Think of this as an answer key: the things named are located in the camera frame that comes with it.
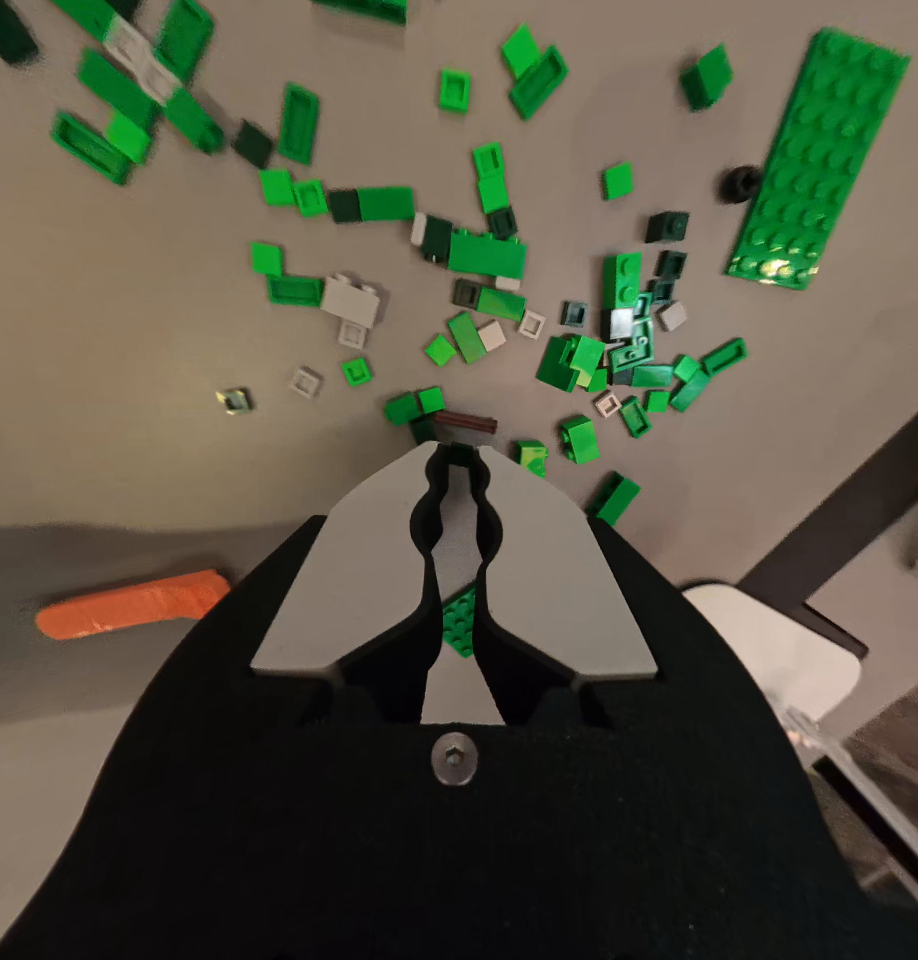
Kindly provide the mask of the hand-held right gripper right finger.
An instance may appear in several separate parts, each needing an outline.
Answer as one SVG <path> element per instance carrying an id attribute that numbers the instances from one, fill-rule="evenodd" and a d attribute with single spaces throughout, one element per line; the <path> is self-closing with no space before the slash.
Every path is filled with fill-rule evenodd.
<path id="1" fill-rule="evenodd" d="M 525 726 L 551 690 L 651 682 L 655 656 L 590 523 L 545 479 L 482 446 L 473 648 L 505 724 Z"/>

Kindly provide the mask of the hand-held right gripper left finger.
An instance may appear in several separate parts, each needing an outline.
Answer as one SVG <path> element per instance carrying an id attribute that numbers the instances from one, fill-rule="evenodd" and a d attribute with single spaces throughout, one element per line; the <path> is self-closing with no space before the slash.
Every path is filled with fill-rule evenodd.
<path id="1" fill-rule="evenodd" d="M 329 512 L 250 667 L 365 690 L 388 722 L 417 724 L 442 643 L 432 551 L 450 453 L 426 441 Z"/>

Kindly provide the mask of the green lego base plate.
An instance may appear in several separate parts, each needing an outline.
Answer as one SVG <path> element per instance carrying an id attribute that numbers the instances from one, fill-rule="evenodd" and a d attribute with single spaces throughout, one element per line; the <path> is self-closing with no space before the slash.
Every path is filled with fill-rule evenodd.
<path id="1" fill-rule="evenodd" d="M 474 654 L 474 623 L 477 585 L 471 582 L 442 601 L 442 642 L 459 657 Z"/>

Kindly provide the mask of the brown lego bar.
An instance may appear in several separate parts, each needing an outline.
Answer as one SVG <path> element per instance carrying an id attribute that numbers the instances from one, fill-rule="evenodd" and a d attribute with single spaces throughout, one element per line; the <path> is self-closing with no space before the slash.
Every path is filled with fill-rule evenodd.
<path id="1" fill-rule="evenodd" d="M 461 414 L 448 410 L 439 410 L 430 414 L 430 416 L 432 421 L 437 425 L 471 430 L 489 436 L 494 436 L 499 429 L 499 422 L 495 418 L 488 416 Z"/>

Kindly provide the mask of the orange lego brick separator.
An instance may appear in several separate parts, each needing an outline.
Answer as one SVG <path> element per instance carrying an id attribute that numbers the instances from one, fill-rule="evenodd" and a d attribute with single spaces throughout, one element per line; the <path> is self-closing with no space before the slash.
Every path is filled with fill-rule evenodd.
<path id="1" fill-rule="evenodd" d="M 66 599 L 42 608 L 34 624 L 45 637 L 66 642 L 177 619 L 197 621 L 231 589 L 216 570 L 202 570 Z"/>

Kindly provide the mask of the grey lego brick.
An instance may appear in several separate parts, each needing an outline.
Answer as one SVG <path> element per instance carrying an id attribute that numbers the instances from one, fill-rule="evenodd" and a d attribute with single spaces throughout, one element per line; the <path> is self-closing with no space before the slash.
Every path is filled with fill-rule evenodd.
<path id="1" fill-rule="evenodd" d="M 371 330 L 381 321 L 382 294 L 380 288 L 355 282 L 345 273 L 333 273 L 323 279 L 320 308 L 341 321 Z"/>

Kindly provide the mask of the pile of loose lego pieces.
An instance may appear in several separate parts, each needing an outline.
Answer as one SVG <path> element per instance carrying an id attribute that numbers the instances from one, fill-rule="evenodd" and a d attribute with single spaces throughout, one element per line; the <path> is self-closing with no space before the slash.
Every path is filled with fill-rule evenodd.
<path id="1" fill-rule="evenodd" d="M 504 440 L 598 419 L 535 370 L 602 262 L 691 214 L 683 346 L 741 333 L 721 273 L 735 214 L 708 180 L 743 138 L 764 2 L 411 2 L 406 27 L 313 2 L 201 2 L 214 22 L 185 107 L 118 185 L 114 109 L 79 78 L 122 66 L 52 2 L 15 2 L 40 47 L 0 60 L 0 530 L 261 526 L 326 510 L 412 445 L 390 398 L 441 386 Z M 366 329 L 324 278 L 383 291 Z M 289 387 L 300 366 L 319 395 Z M 247 387 L 228 415 L 218 391 Z"/>

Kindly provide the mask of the small black lego piece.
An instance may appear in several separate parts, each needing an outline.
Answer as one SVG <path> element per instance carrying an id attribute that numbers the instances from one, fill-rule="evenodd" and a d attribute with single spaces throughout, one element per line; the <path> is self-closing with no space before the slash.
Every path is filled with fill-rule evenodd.
<path id="1" fill-rule="evenodd" d="M 758 197 L 763 170 L 756 165 L 740 165 L 723 172 L 717 184 L 717 196 L 723 205 L 744 205 Z"/>

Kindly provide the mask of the long green studded lego plate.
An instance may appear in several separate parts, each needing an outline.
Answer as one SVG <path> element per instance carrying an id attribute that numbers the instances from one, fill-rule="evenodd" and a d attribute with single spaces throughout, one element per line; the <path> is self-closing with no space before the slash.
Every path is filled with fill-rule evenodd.
<path id="1" fill-rule="evenodd" d="M 725 276 L 810 287 L 910 62 L 837 28 L 813 35 Z"/>

